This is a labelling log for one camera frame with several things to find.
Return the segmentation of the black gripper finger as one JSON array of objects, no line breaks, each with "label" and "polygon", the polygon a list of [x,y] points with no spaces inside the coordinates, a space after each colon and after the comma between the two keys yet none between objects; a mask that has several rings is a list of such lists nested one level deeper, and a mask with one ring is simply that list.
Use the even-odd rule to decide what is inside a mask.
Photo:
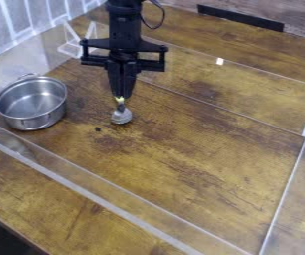
[{"label": "black gripper finger", "polygon": [[137,78],[137,63],[127,62],[123,65],[123,97],[127,99],[132,95]]},{"label": "black gripper finger", "polygon": [[108,71],[111,90],[112,90],[113,96],[117,98],[123,95],[120,66],[121,65],[117,62],[108,60],[107,71]]}]

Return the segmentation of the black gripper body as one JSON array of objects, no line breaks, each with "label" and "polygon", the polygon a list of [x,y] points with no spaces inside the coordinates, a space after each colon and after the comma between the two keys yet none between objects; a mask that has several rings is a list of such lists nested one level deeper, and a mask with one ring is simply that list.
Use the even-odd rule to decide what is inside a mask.
[{"label": "black gripper body", "polygon": [[[108,67],[108,60],[119,60],[123,63],[132,61],[137,64],[137,71],[163,72],[165,68],[165,53],[168,46],[139,40],[137,46],[132,49],[120,49],[109,47],[109,39],[82,39],[80,41],[82,54],[80,57],[81,64],[89,66]],[[109,51],[107,56],[92,55],[91,48],[104,49]],[[159,53],[159,59],[141,59],[139,53]]]}]

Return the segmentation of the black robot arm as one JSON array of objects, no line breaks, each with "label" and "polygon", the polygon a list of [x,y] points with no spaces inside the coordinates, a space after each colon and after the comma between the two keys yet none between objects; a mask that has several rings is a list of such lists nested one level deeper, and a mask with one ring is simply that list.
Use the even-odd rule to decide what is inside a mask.
[{"label": "black robot arm", "polygon": [[81,64],[103,67],[108,71],[112,94],[127,99],[132,95],[137,74],[141,71],[163,72],[168,46],[141,38],[141,24],[147,23],[141,11],[145,0],[108,0],[109,37],[82,39]]}]

